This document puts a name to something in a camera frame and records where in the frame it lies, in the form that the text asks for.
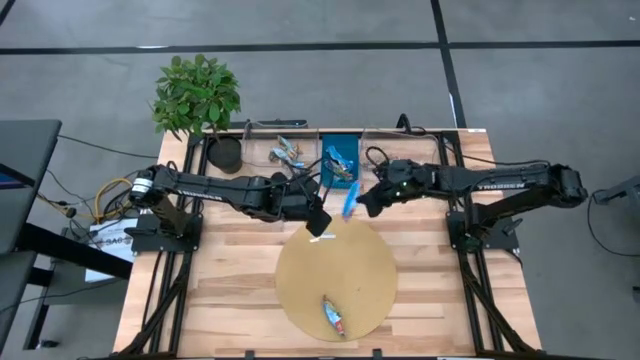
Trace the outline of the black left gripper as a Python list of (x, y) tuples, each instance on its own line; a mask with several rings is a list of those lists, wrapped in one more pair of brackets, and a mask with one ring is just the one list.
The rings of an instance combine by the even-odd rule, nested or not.
[(270, 178), (271, 188), (263, 191), (264, 202), (259, 208), (262, 221), (306, 221), (305, 228), (313, 237), (320, 237), (332, 218), (323, 209), (316, 180), (309, 175), (289, 179), (276, 172)]

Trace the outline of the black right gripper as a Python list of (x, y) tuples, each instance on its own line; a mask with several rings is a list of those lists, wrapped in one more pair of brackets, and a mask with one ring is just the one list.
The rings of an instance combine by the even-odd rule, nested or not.
[(423, 197), (434, 189), (436, 175), (427, 164), (412, 160), (392, 160), (376, 168), (379, 182), (356, 201), (366, 205), (368, 216), (375, 218), (395, 202)]

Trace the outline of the blue granola bar red end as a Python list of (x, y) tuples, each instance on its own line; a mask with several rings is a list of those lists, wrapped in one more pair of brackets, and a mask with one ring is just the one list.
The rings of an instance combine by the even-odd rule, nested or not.
[(322, 308), (327, 318), (327, 321), (329, 322), (331, 327), (335, 330), (337, 335), (340, 337), (345, 337), (346, 333), (342, 323), (342, 316), (339, 313), (339, 311), (335, 308), (333, 302), (326, 295), (324, 295), (322, 299)]

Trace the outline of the round tan woven placemat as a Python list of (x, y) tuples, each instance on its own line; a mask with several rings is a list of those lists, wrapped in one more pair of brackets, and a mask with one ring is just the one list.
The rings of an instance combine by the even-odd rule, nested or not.
[[(315, 238), (304, 227), (285, 242), (274, 282), (277, 299), (288, 320), (322, 341), (360, 339), (383, 324), (396, 300), (398, 272), (390, 246), (367, 223), (338, 218)], [(326, 295), (342, 316), (345, 337), (337, 335), (323, 312)]]

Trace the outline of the blue plastic bin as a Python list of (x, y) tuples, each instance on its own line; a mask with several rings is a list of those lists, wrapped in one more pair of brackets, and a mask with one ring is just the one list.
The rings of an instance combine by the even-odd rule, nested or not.
[[(353, 166), (349, 171), (353, 180), (349, 182), (339, 181), (325, 168), (327, 161), (332, 161), (326, 152), (329, 146), (335, 146), (340, 154), (351, 160)], [(354, 181), (359, 179), (359, 138), (355, 135), (326, 135), (322, 139), (321, 181), (325, 187), (335, 189), (348, 189)]]

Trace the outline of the clear plastic bin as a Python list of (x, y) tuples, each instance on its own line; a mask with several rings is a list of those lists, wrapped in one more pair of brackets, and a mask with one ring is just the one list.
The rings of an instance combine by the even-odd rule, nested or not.
[(373, 170), (385, 160), (439, 164), (438, 144), (434, 135), (421, 129), (407, 134), (401, 129), (365, 128), (360, 138), (359, 163), (366, 170)]
[[(299, 147), (299, 155), (290, 157), (290, 161), (305, 164), (302, 169), (289, 163), (270, 162), (268, 155), (272, 148), (281, 148), (277, 137), (282, 136)], [(317, 129), (311, 129), (306, 120), (248, 121), (241, 138), (243, 175), (270, 176), (275, 172), (285, 175), (318, 171), (320, 168), (321, 141)]]

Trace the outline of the green plant in black pot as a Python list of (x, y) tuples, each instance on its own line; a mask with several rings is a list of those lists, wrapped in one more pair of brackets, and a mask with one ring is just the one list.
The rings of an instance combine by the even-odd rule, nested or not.
[(236, 75), (225, 63), (203, 54), (192, 59), (175, 55), (161, 72), (151, 104), (155, 130), (175, 138), (182, 133), (202, 138), (209, 130), (213, 139), (205, 149), (208, 161), (226, 174), (239, 172), (242, 145), (225, 134), (232, 115), (242, 110)]

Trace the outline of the white printed paper box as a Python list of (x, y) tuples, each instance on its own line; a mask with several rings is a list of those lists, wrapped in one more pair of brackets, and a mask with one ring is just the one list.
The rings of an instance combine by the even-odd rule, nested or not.
[(87, 241), (87, 244), (132, 263), (134, 260), (133, 238), (125, 230), (135, 228), (137, 223), (137, 218), (127, 218), (107, 221), (101, 225), (92, 225), (90, 227), (91, 239)]

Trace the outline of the grey stand base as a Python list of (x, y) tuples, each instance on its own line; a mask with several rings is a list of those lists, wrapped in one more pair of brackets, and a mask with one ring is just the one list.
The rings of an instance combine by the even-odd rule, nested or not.
[(640, 175), (594, 193), (594, 200), (599, 205), (606, 205), (617, 198), (627, 198), (633, 207), (640, 208)]

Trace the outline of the dark grey desk top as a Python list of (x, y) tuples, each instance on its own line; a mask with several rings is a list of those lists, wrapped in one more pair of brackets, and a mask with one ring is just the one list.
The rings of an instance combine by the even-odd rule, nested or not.
[(0, 190), (0, 353), (37, 257), (17, 249), (18, 237), (28, 223), (60, 128), (59, 120), (0, 121), (0, 164), (13, 169), (25, 184)]

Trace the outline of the blue screen device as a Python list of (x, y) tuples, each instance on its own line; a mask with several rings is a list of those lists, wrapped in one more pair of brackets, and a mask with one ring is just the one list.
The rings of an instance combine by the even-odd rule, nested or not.
[(0, 164), (0, 190), (19, 189), (25, 186), (19, 175), (11, 168)]

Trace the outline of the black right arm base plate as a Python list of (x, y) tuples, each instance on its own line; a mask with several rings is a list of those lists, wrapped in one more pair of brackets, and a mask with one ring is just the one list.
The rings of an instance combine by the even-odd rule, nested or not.
[(468, 227), (464, 213), (448, 212), (446, 223), (450, 244), (454, 249), (474, 253), (484, 249), (512, 251), (519, 248), (515, 229), (522, 223), (522, 219), (505, 218), (492, 226)]

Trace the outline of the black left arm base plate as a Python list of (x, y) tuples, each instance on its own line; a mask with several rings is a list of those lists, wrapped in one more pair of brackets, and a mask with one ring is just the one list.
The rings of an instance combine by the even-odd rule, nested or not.
[(166, 251), (193, 252), (199, 248), (203, 217), (190, 214), (184, 234), (179, 237), (161, 229), (160, 219), (152, 214), (141, 215), (133, 227), (124, 232), (133, 239), (131, 249), (134, 253)]

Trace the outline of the black desk frame beam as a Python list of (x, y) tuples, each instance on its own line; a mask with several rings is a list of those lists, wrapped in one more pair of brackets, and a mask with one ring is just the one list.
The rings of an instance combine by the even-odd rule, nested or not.
[[(64, 235), (55, 234), (39, 226), (26, 223), (17, 241), (18, 250), (32, 251), (53, 259), (62, 260), (89, 270), (113, 276), (116, 279), (130, 278), (132, 263), (90, 247)], [(26, 335), (24, 350), (34, 350), (38, 346), (49, 306), (45, 303), (54, 277), (54, 268), (30, 271), (28, 283), (42, 288), (37, 300), (35, 314)]]

